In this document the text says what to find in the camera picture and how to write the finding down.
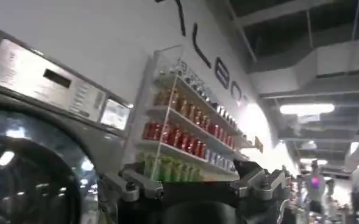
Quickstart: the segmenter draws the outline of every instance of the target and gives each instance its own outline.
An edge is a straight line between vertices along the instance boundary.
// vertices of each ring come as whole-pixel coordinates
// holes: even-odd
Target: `silver metal panel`
[[[94,122],[106,98],[100,89],[9,40],[0,45],[0,86]]]

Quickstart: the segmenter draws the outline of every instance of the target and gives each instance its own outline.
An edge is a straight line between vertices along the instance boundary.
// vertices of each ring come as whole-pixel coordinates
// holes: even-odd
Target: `digital display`
[[[115,102],[114,100],[109,99],[106,103],[101,123],[118,128],[120,130],[124,130],[129,117],[129,113],[129,108],[118,102]]]
[[[62,77],[61,75],[59,75],[49,69],[45,69],[44,77],[49,79],[52,82],[59,84],[60,86],[65,87],[65,88],[69,88],[69,86],[71,85],[71,81],[69,79]]]

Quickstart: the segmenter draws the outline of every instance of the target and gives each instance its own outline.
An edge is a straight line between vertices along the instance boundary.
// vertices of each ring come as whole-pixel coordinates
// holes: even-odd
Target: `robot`
[[[321,222],[325,223],[326,214],[322,203],[324,191],[325,191],[325,179],[319,172],[319,166],[316,160],[311,164],[312,172],[302,176],[302,181],[305,183],[305,188],[308,192],[305,197],[302,207],[305,211],[305,217],[308,223],[309,213],[315,212],[322,217]]]
[[[290,188],[282,170],[234,161],[240,179],[161,183],[136,172],[136,164],[99,180],[102,208],[117,224],[280,224]]]

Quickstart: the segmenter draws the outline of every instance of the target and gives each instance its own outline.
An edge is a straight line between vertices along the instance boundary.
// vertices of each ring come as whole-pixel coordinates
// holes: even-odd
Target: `fluorescent light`
[[[357,151],[358,147],[359,147],[359,142],[351,142],[350,155],[352,155],[355,151]]]
[[[0,158],[0,166],[6,166],[14,158],[14,152],[6,151]]]
[[[301,158],[300,162],[302,162],[302,163],[312,163],[313,160],[316,160],[316,159]]]
[[[83,185],[88,184],[88,180],[87,180],[87,179],[81,179],[80,182],[81,182]]]
[[[298,116],[305,116],[330,113],[333,112],[334,109],[335,106],[331,103],[314,103],[282,105],[279,108],[279,111],[282,114],[296,114]]]
[[[326,165],[328,163],[325,159],[318,159],[318,165]]]
[[[82,163],[82,170],[85,171],[92,171],[94,169],[94,165],[89,161],[89,160],[85,160]]]

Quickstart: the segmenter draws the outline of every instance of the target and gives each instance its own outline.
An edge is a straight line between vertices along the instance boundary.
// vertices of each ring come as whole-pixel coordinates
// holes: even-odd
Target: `washing machine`
[[[0,223],[98,223],[131,108],[0,31]]]

